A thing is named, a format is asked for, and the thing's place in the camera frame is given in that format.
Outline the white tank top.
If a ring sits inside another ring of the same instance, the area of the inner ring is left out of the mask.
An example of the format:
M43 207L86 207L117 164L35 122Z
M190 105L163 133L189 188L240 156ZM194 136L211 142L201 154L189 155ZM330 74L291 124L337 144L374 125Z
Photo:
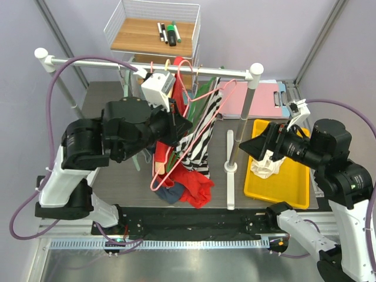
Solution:
M267 179L273 174L279 174L280 167L284 163L286 157L274 162L271 160L272 156L273 152L267 150L264 158L261 161L256 161L253 159L251 161L250 171L261 179Z

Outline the green plastic hanger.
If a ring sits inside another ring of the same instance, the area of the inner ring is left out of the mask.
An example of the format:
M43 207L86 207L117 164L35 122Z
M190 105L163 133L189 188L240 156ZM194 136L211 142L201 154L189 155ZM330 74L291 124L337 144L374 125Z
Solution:
M199 116L203 112L203 109L206 105L207 98L210 96L207 93L209 91L216 90L217 87L219 86L219 82L220 82L220 78L211 78L209 82L202 85L197 91L196 97L199 98L199 100L193 102L188 111L188 119L192 122L193 129L194 129L194 125L196 125L197 121L200 119ZM167 164L166 164L167 172L169 172L172 169L171 164L173 163L172 161L173 151L171 152L169 159L167 161Z

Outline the black white striped top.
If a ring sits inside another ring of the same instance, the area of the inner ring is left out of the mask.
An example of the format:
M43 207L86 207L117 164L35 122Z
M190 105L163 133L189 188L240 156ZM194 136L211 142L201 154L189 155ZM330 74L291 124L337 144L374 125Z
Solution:
M199 172L206 178L210 178L207 150L217 120L216 112L221 105L222 97L222 92L217 90L207 98L206 105L199 116L200 119L194 125L193 132L185 136L173 151L171 167L183 156L187 149L190 149L180 163L188 171Z

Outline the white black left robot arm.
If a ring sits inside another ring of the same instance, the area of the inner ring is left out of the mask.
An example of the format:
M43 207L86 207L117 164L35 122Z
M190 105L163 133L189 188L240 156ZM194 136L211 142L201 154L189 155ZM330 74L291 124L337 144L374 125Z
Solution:
M65 130L51 176L35 205L35 216L55 220L89 219L112 234L124 230L125 220L117 204L109 205L90 187L87 177L110 161L121 163L160 141L179 144L192 128L176 101L168 109L129 97L108 102L94 119L78 119Z

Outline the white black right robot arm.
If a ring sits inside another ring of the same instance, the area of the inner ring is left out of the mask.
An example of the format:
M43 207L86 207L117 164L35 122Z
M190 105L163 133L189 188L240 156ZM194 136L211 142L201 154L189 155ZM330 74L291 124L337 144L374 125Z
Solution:
M375 242L372 220L366 217L373 185L369 172L349 159L352 140L345 126L332 119L315 122L310 137L296 125L271 122L240 149L260 161L267 151L271 160L289 158L314 170L314 181L323 191L336 220L340 242L325 238L304 221L287 202L266 209L265 224L273 232L292 235L314 259L324 281L375 281Z

